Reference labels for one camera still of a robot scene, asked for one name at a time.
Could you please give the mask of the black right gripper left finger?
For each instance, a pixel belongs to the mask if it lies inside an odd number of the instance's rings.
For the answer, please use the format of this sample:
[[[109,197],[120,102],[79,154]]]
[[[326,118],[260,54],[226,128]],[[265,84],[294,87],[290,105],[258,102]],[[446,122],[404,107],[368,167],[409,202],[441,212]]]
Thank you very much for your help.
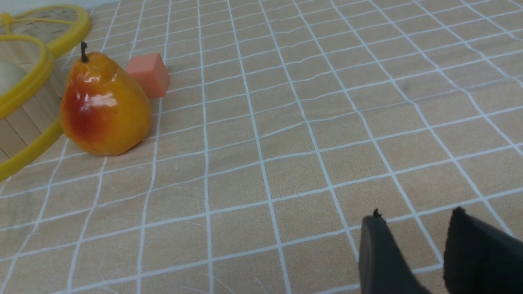
[[[360,234],[358,269],[361,293],[429,293],[409,268],[378,209],[363,217]]]

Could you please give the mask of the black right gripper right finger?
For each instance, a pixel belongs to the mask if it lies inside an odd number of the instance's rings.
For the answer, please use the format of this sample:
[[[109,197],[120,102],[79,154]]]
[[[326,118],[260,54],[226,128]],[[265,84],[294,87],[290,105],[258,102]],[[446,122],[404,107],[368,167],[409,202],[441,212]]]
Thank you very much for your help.
[[[521,294],[523,244],[455,208],[443,253],[443,279],[451,294]]]

